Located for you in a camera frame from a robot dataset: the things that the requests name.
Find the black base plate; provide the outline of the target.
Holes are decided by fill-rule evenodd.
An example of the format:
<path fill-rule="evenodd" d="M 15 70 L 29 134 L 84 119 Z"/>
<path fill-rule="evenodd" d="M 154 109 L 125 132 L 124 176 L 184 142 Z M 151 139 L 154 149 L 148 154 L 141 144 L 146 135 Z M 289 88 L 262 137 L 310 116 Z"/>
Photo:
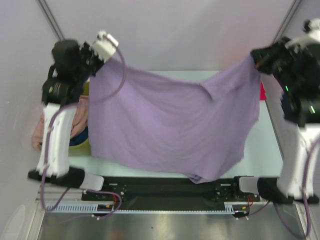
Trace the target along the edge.
<path fill-rule="evenodd" d="M 102 193 L 88 192 L 81 199 L 100 204 L 112 201 L 106 191 L 120 195 L 123 211 L 214 211 L 224 210 L 227 202 L 260 201 L 256 193 L 241 192 L 236 178 L 196 184 L 173 177 L 105 177 Z"/>

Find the left corner aluminium post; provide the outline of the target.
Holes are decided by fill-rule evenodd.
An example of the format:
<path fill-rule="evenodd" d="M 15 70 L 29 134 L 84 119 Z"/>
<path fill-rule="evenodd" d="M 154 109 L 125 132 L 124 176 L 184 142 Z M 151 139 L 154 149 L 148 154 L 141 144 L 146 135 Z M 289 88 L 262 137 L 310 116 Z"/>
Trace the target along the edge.
<path fill-rule="evenodd" d="M 45 19 L 47 20 L 51 30 L 53 31 L 54 35 L 59 41 L 62 41 L 65 39 L 65 36 L 55 18 L 53 15 L 51 8 L 46 0 L 36 0 L 38 6 L 40 7 Z"/>

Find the folded red t shirt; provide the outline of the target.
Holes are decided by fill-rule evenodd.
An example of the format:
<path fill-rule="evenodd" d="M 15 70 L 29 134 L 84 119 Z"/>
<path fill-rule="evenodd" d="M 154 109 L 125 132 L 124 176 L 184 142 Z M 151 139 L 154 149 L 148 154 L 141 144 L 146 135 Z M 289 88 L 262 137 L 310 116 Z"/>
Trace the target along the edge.
<path fill-rule="evenodd" d="M 260 100 L 261 101 L 267 100 L 266 91 L 262 82 L 260 83 Z"/>

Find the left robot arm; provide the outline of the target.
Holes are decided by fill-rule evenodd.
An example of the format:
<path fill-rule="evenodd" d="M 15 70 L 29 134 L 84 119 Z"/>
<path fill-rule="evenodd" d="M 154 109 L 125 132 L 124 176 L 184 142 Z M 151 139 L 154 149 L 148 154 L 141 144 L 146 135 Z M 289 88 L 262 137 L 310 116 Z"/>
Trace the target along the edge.
<path fill-rule="evenodd" d="M 104 178 L 71 167 L 69 163 L 70 133 L 84 84 L 103 66 L 115 50 L 103 40 L 79 45 L 74 39 L 55 43 L 54 60 L 42 86 L 44 131 L 41 155 L 36 169 L 28 178 L 57 186 L 93 190 L 100 200 L 110 196 L 111 188 Z"/>

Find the olive green plastic bin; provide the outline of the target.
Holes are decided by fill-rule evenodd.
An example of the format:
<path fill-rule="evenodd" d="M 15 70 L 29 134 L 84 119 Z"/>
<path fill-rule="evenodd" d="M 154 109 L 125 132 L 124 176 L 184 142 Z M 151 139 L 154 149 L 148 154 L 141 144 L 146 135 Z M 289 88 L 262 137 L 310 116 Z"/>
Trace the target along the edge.
<path fill-rule="evenodd" d="M 89 100 L 89 90 L 90 90 L 90 82 L 87 81 L 83 86 L 83 92 L 80 96 L 88 96 Z M 89 142 L 89 138 L 82 144 L 77 146 L 69 146 L 68 148 L 70 157 L 84 157 L 91 155 L 91 146 Z"/>

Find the pink t shirt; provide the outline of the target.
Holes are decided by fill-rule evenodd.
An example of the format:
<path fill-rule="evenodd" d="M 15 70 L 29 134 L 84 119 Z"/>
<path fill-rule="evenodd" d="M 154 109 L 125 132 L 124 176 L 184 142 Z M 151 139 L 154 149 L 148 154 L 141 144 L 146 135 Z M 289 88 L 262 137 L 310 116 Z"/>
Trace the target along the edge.
<path fill-rule="evenodd" d="M 88 96 L 81 95 L 79 98 L 79 103 L 75 112 L 75 116 L 73 118 L 70 139 L 81 133 L 88 126 L 89 108 L 86 105 L 87 103 Z M 40 152 L 42 148 L 44 135 L 44 120 L 44 114 L 42 114 L 31 137 L 32 147 L 38 152 Z"/>

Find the right corner aluminium post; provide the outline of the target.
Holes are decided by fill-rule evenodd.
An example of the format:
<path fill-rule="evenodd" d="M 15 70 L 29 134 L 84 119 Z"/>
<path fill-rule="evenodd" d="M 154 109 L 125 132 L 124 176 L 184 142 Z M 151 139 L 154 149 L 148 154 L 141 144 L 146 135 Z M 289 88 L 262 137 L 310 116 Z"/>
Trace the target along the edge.
<path fill-rule="evenodd" d="M 301 5 L 302 0 L 293 0 L 287 13 L 284 16 L 283 21 L 280 24 L 274 38 L 272 39 L 272 43 L 275 43 L 280 37 L 283 36 L 284 32 L 286 31 L 287 27 L 289 26 L 292 18 L 294 17 L 296 11 L 298 10 L 299 6 Z"/>

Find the corner aluminium post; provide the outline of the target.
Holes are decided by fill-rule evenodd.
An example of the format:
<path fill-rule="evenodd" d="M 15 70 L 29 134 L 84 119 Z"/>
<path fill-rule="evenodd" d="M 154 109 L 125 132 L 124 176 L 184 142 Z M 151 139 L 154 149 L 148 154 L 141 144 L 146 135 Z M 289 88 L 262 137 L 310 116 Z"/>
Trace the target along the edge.
<path fill-rule="evenodd" d="M 59 41 L 62 41 L 65 39 L 65 36 L 55 18 L 53 15 L 51 8 L 46 0 L 36 0 L 38 6 L 40 7 L 45 19 L 47 20 L 51 30 L 53 31 L 54 35 Z"/>
<path fill-rule="evenodd" d="M 275 43 L 280 37 L 283 36 L 284 32 L 286 31 L 287 27 L 289 26 L 292 18 L 294 17 L 296 11 L 298 10 L 299 6 L 301 5 L 302 0 L 293 0 L 287 13 L 284 16 L 283 21 L 280 24 L 274 38 L 272 39 L 272 43 Z"/>

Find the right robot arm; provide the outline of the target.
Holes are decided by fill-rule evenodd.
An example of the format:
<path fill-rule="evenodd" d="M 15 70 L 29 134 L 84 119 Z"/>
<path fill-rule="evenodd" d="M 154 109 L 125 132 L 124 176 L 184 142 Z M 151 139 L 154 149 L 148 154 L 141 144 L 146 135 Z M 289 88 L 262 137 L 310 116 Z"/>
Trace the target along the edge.
<path fill-rule="evenodd" d="M 257 194 L 275 204 L 294 201 L 317 205 L 314 173 L 320 152 L 320 61 L 313 53 L 320 41 L 314 37 L 290 39 L 251 51 L 256 69 L 273 75 L 281 86 L 281 108 L 287 130 L 283 166 L 278 177 L 241 176 L 230 188 L 242 201 Z"/>

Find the blue t shirt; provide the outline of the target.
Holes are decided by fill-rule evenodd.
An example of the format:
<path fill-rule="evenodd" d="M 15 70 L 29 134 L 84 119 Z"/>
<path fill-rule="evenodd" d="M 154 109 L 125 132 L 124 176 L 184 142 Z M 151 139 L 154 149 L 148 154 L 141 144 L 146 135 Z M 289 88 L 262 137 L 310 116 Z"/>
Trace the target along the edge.
<path fill-rule="evenodd" d="M 78 146 L 82 143 L 84 143 L 89 137 L 89 129 L 88 126 L 80 132 L 78 135 L 74 136 L 73 138 L 70 139 L 69 141 L 69 146 Z"/>

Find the purple t shirt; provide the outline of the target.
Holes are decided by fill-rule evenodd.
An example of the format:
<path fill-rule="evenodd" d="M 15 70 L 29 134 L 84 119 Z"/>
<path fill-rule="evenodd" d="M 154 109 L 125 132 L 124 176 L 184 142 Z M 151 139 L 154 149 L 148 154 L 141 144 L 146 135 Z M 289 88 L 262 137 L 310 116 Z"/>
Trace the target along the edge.
<path fill-rule="evenodd" d="M 166 77 L 109 60 L 89 82 L 91 155 L 211 182 L 244 157 L 260 113 L 250 55 L 201 80 Z"/>

